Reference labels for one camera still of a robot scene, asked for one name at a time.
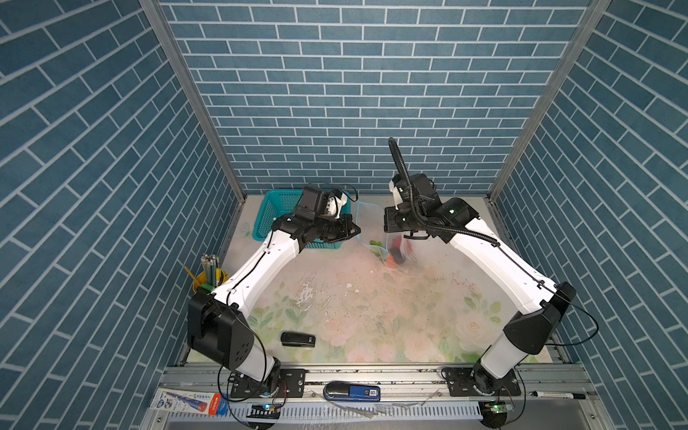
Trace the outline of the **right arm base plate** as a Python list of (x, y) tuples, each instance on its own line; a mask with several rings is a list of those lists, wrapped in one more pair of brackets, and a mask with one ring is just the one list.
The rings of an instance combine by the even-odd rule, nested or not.
[(494, 378), (482, 368), (443, 367), (440, 376), (447, 383), (452, 397), (496, 396), (517, 397), (522, 394), (520, 379), (512, 369), (503, 378)]

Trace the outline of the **clear zip top bag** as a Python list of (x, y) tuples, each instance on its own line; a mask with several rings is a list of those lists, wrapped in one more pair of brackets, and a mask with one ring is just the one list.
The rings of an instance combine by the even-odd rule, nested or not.
[(354, 222), (360, 227), (356, 240), (374, 258), (376, 265), (408, 276), (418, 276), (422, 266), (411, 241), (402, 233), (384, 230), (384, 205), (358, 201), (354, 206)]

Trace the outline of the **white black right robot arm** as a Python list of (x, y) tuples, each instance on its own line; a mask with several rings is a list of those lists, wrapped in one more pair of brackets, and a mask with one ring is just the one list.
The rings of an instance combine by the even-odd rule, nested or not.
[(425, 231), (430, 238), (440, 238), (476, 263), (517, 309), (471, 373), (475, 389), (491, 395), (501, 389), (514, 367), (546, 346), (576, 291), (570, 283), (556, 284), (526, 263), (464, 200), (434, 200), (429, 205), (430, 211), (423, 211), (395, 198), (394, 205), (384, 210), (384, 230), (408, 233), (408, 238)]

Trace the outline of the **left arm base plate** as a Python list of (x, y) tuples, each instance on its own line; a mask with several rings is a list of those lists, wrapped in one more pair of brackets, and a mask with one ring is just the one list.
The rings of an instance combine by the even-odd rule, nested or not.
[(265, 381), (254, 380), (240, 373), (234, 373), (230, 378), (230, 398), (233, 401), (241, 399), (268, 398), (302, 398), (306, 383), (304, 368), (281, 368), (270, 372)]

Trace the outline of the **blue black box cutter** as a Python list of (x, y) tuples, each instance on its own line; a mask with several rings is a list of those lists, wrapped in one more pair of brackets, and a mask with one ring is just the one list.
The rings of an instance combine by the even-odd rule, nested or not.
[(332, 381), (322, 392), (327, 401), (379, 402), (381, 389), (376, 385)]

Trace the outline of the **dark toy avocado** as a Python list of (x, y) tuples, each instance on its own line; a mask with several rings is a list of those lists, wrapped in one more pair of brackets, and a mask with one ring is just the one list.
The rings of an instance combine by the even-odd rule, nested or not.
[(390, 256), (392, 256), (394, 263), (396, 263), (397, 265), (403, 265), (403, 263), (406, 262), (406, 257), (403, 254), (403, 252), (401, 252), (401, 249), (399, 249), (399, 247), (391, 248), (389, 250), (389, 253)]

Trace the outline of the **yellow pen cup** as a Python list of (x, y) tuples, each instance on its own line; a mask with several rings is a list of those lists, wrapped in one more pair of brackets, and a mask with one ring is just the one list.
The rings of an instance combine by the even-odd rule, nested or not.
[(193, 293), (199, 290), (213, 292), (222, 283), (229, 279), (229, 274), (220, 268), (220, 259), (215, 254), (203, 254), (201, 256), (202, 272), (198, 275), (185, 267), (185, 272), (192, 280)]

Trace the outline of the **red blue pencil box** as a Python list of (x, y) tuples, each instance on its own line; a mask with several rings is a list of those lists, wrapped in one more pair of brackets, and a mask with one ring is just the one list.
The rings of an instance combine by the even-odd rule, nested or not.
[(150, 407), (153, 410), (184, 412), (210, 417), (226, 417), (227, 401), (218, 393), (158, 389)]

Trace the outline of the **orange toy carrot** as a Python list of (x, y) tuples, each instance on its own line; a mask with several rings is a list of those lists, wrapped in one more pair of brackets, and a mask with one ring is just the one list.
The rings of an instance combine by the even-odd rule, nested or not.
[(380, 241), (371, 240), (369, 243), (370, 252), (380, 259), (380, 261), (388, 268), (395, 268), (401, 265), (394, 263), (392, 256), (390, 256), (389, 250), (391, 248), (399, 247), (401, 243), (401, 238), (396, 238), (391, 245), (385, 245)]

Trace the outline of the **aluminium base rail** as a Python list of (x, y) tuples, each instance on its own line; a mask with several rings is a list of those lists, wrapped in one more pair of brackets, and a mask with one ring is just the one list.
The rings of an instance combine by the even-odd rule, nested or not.
[[(232, 374), (216, 365), (168, 368), (158, 389), (220, 394), (226, 417), (148, 408), (145, 429), (609, 429), (613, 426), (581, 365), (520, 365), (517, 397), (451, 397), (441, 364), (285, 365), (304, 368), (302, 398), (230, 398)], [(381, 401), (327, 401), (324, 386), (344, 381), (379, 386)], [(584, 393), (587, 399), (539, 399), (534, 391)]]

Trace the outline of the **teal plastic basket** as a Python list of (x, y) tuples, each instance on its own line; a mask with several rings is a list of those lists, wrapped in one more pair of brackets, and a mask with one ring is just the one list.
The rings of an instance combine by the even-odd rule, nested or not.
[(272, 190), (265, 194), (254, 222), (252, 237), (263, 242), (272, 231), (272, 223), (282, 215), (293, 213), (302, 195), (301, 190)]

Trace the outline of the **black marker pen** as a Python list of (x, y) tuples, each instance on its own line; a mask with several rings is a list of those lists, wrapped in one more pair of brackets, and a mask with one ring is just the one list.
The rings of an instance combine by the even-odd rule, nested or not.
[(547, 392), (547, 391), (534, 391), (530, 394), (533, 397), (539, 399), (558, 399), (558, 400), (585, 400), (587, 395), (584, 393), (575, 392)]

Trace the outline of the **black stapler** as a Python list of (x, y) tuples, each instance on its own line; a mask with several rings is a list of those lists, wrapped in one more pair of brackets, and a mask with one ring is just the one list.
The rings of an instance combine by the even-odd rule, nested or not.
[(281, 345), (289, 348), (314, 348), (315, 335), (299, 333), (298, 331), (284, 331), (281, 333)]

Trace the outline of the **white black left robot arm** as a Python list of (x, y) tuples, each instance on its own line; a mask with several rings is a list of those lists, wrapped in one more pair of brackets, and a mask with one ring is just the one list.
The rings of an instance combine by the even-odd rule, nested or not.
[(272, 392), (281, 363), (268, 354), (249, 326), (254, 306), (279, 272), (307, 245), (316, 241), (339, 243), (359, 233), (360, 227), (350, 214), (314, 220), (295, 214), (277, 218), (268, 237), (235, 274), (214, 290), (200, 288), (193, 295), (187, 312), (189, 348)]

